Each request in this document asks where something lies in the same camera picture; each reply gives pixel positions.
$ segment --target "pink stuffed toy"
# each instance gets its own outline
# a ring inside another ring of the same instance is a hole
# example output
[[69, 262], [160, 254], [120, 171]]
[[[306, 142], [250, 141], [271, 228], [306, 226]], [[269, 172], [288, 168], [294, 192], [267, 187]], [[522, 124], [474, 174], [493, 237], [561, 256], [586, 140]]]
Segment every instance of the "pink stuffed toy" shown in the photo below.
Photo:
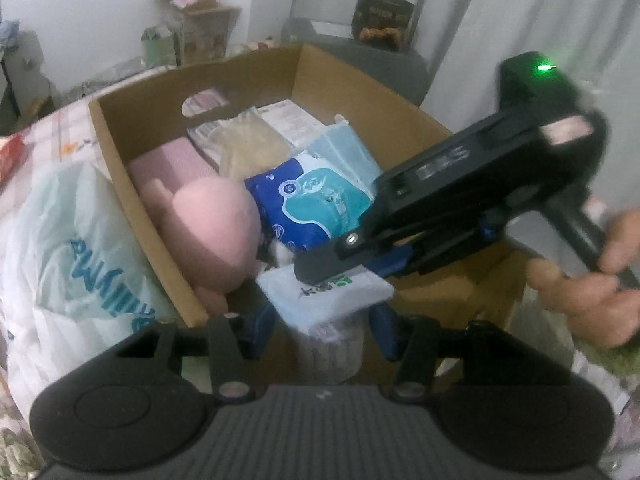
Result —
[[251, 194], [216, 175], [193, 180], [175, 194], [155, 178], [140, 198], [209, 315], [227, 312], [224, 295], [256, 269], [260, 215]]
[[181, 137], [139, 156], [129, 174], [162, 240], [212, 316], [256, 270], [260, 215], [251, 194], [218, 176]]

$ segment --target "small cardboard box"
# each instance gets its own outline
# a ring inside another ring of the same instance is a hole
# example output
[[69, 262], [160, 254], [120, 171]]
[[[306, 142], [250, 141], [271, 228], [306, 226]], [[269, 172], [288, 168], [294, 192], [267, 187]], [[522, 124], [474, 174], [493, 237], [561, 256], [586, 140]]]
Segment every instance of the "small cardboard box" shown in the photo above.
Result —
[[238, 7], [221, 6], [218, 0], [201, 0], [178, 9], [171, 0], [159, 0], [162, 21], [178, 35], [181, 64], [206, 62], [226, 52], [231, 17]]
[[[184, 117], [182, 104], [195, 93], [216, 88], [229, 104]], [[129, 224], [162, 286], [188, 326], [207, 315], [153, 227], [127, 174], [126, 165], [205, 121], [228, 119], [251, 106], [291, 99], [325, 124], [347, 118], [383, 170], [445, 139], [449, 133], [419, 108], [359, 70], [308, 45], [258, 50], [225, 62], [188, 66], [131, 84], [89, 104], [102, 153]], [[524, 287], [524, 259], [497, 244], [425, 276], [394, 281], [392, 304], [401, 312], [425, 314], [446, 327], [469, 319], [504, 323]], [[240, 290], [230, 298], [242, 312], [254, 298]], [[267, 381], [287, 380], [290, 352], [270, 344], [278, 365]], [[388, 378], [389, 366], [370, 341], [362, 373], [367, 381]]]

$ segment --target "human hand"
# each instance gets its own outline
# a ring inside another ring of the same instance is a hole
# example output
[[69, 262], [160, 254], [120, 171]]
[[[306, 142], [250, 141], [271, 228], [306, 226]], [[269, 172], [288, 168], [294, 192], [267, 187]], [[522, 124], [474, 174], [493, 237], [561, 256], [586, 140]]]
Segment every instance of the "human hand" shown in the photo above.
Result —
[[527, 283], [543, 306], [566, 315], [569, 330], [598, 346], [615, 348], [640, 328], [640, 290], [618, 291], [616, 274], [640, 254], [640, 208], [626, 211], [610, 226], [598, 260], [601, 272], [577, 279], [556, 264], [536, 258], [527, 264]]

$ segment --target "blue diaper package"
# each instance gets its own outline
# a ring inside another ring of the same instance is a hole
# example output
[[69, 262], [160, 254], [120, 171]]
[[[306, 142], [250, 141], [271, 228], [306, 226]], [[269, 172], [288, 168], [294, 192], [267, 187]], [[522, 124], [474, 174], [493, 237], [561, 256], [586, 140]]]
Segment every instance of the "blue diaper package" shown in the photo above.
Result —
[[342, 120], [274, 170], [248, 178], [264, 224], [292, 251], [304, 251], [358, 226], [381, 171]]

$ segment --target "label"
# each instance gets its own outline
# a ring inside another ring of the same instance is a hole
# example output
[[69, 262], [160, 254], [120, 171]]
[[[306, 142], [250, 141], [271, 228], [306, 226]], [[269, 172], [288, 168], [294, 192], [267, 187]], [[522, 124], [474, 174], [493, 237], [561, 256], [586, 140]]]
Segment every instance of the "label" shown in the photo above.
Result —
[[552, 146], [580, 139], [593, 133], [593, 127], [580, 115], [542, 126], [540, 130]]
[[345, 38], [347, 40], [353, 39], [351, 25], [311, 21], [311, 26], [314, 28], [316, 34], [320, 34], [322, 36], [334, 36], [335, 38]]
[[142, 330], [155, 319], [156, 310], [142, 303], [124, 283], [120, 268], [105, 269], [104, 261], [93, 260], [91, 250], [82, 238], [69, 242], [76, 264], [71, 269], [71, 278], [82, 280], [87, 292], [95, 292], [102, 300], [101, 307], [111, 316], [136, 314], [131, 323], [134, 332]]
[[456, 146], [448, 152], [437, 156], [432, 161], [420, 166], [415, 170], [415, 174], [420, 180], [427, 180], [436, 173], [446, 170], [456, 162], [466, 159], [469, 155], [471, 155], [471, 152], [465, 146]]
[[307, 147], [326, 130], [324, 124], [289, 99], [258, 108], [258, 113], [296, 148]]
[[289, 265], [258, 275], [256, 283], [284, 322], [306, 334], [394, 294], [390, 283], [363, 266], [309, 286], [296, 279], [294, 266]]

